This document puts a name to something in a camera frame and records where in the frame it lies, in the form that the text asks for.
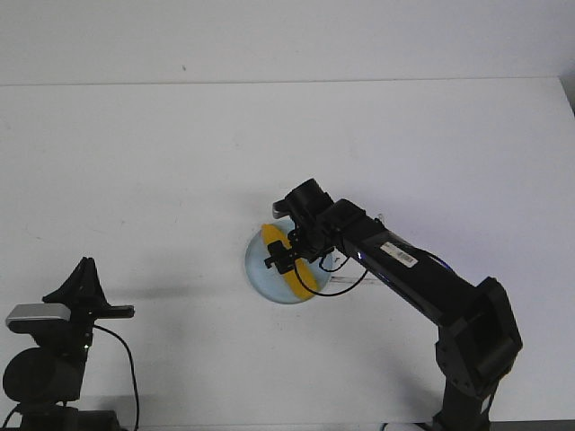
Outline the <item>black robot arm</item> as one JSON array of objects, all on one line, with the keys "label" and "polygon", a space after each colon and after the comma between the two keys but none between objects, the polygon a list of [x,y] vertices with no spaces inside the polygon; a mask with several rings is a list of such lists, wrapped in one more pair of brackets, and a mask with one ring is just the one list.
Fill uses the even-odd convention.
[{"label": "black robot arm", "polygon": [[298,261],[322,261],[339,251],[437,325],[436,361],[446,385],[431,429],[491,428],[494,395],[523,347],[507,292],[495,278],[472,286],[364,209],[347,199],[333,201],[313,179],[275,202],[272,213],[276,219],[289,217],[295,228],[285,242],[269,244],[267,267],[293,273],[297,284],[311,292]]},{"label": "black robot arm", "polygon": [[56,291],[38,303],[17,304],[5,319],[35,347],[16,355],[4,370],[4,393],[15,402],[21,430],[119,430],[112,409],[74,407],[84,381],[98,320],[129,319],[131,305],[111,305],[102,290],[94,259],[82,258]]}]

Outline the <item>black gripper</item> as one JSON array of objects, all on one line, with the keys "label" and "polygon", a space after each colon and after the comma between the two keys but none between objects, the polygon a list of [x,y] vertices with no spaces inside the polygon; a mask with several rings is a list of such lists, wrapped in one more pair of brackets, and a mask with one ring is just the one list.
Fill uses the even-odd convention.
[{"label": "black gripper", "polygon": [[[291,215],[275,219],[272,224],[289,224],[291,230],[287,237],[297,258],[314,264],[320,269],[331,269],[325,261],[335,249],[335,224],[325,215]],[[271,257],[282,257],[288,249],[281,241],[274,241],[267,245]],[[296,260],[292,257],[278,259],[275,263],[279,274],[294,271]]]},{"label": "black gripper", "polygon": [[[87,270],[88,304],[75,302]],[[106,299],[95,260],[82,257],[60,288],[42,297],[43,303],[67,303],[71,314],[67,330],[66,353],[86,355],[93,343],[93,327],[98,320],[129,319],[135,315],[133,305],[112,306]]]}]

